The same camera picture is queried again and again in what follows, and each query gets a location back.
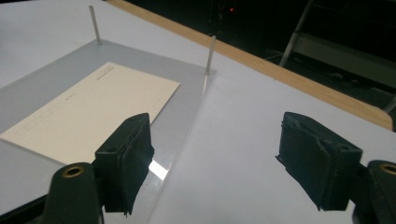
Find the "white table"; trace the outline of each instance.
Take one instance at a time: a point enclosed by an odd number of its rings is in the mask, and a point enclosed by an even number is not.
[[[205,66],[207,48],[106,2],[22,2],[0,6],[0,87],[92,41],[88,5],[103,39]],[[217,77],[148,223],[350,223],[352,203],[347,212],[318,212],[275,159],[283,113],[344,136],[364,150],[365,165],[396,161],[396,135],[218,53],[212,68]],[[25,150],[0,152],[0,214],[45,194],[61,167]],[[107,223],[130,222],[120,216],[106,214]]]

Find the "paper card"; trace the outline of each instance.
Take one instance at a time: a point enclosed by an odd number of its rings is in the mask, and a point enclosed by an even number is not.
[[[62,163],[92,162],[125,119],[148,112],[152,122],[178,85],[106,63],[0,138]]]

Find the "metal pin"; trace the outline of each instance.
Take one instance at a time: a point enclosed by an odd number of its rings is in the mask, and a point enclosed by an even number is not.
[[[206,71],[205,75],[210,74],[210,64],[212,63],[212,55],[213,55],[213,50],[215,50],[215,43],[216,43],[216,36],[212,36],[212,43],[210,44],[210,51],[209,51],[209,57],[207,58],[207,66],[206,66]]]
[[[95,29],[96,34],[96,42],[98,45],[102,45],[102,41],[100,40],[98,25],[96,23],[95,12],[93,11],[93,6],[90,6],[91,18],[93,22],[93,28]]]

